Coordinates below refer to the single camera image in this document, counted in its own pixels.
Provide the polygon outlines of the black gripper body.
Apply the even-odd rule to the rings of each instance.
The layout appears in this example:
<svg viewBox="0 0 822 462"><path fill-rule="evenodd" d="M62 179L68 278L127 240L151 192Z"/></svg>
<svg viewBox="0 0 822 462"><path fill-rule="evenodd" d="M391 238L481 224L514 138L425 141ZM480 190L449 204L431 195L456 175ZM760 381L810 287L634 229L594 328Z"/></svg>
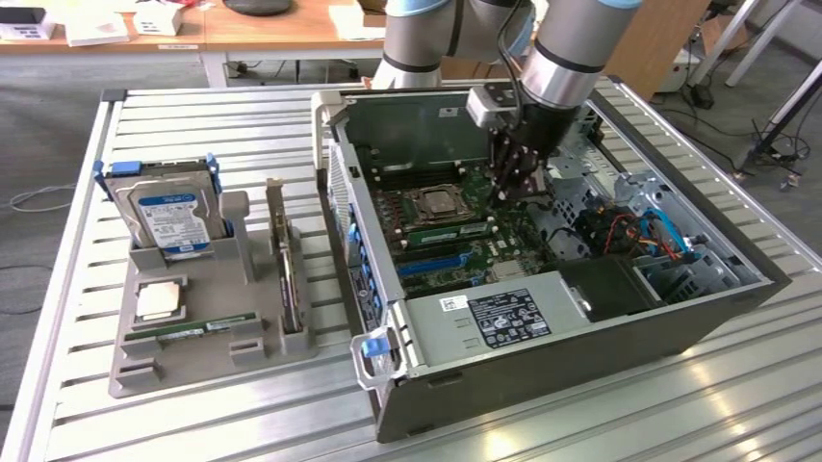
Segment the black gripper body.
<svg viewBox="0 0 822 462"><path fill-rule="evenodd" d="M538 103L526 104L514 127L506 129L507 138L539 160L547 159L566 137L578 111L579 107L559 109Z"/></svg>

